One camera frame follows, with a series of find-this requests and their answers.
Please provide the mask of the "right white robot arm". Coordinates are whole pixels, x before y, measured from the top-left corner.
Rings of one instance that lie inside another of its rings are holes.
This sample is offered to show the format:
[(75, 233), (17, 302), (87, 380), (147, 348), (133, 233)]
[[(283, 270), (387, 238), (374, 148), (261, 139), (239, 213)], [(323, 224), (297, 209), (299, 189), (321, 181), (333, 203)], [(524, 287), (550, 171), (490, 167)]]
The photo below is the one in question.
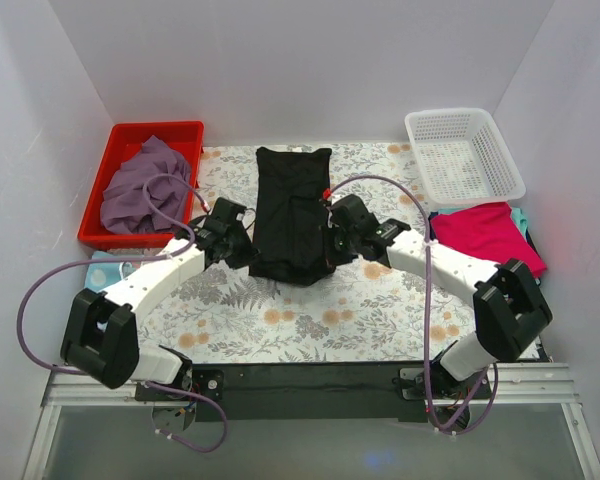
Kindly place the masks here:
[(436, 397), (455, 397), (469, 379), (493, 363), (512, 363), (553, 319), (529, 267), (481, 260), (427, 240), (395, 219), (379, 222), (356, 195), (327, 203), (326, 256), (335, 266), (357, 257), (418, 275), (472, 307), (475, 329), (429, 360), (428, 372), (411, 380)]

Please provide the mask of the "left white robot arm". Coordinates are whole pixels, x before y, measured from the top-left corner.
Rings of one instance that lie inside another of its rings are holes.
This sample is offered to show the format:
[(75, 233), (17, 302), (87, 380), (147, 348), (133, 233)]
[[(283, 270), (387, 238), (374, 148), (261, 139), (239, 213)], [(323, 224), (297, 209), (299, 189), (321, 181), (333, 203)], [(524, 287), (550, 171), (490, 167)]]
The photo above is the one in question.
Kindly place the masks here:
[(154, 382), (173, 400), (194, 385), (191, 360), (177, 351), (140, 344), (138, 324), (181, 284), (224, 262), (243, 268), (257, 256), (243, 217), (247, 207), (225, 198), (209, 214), (179, 230), (159, 255), (101, 292), (83, 289), (73, 300), (61, 358), (117, 389), (128, 381)]

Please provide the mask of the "black t shirt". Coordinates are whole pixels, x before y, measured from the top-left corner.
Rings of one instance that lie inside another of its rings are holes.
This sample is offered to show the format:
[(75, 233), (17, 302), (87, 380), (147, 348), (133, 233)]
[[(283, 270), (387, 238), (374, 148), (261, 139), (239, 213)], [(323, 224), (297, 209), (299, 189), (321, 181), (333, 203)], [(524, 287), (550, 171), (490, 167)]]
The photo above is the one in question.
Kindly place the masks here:
[(256, 151), (258, 192), (253, 245), (259, 251), (249, 274), (297, 286), (329, 276), (323, 229), (328, 213), (322, 204), (330, 188), (332, 150)]

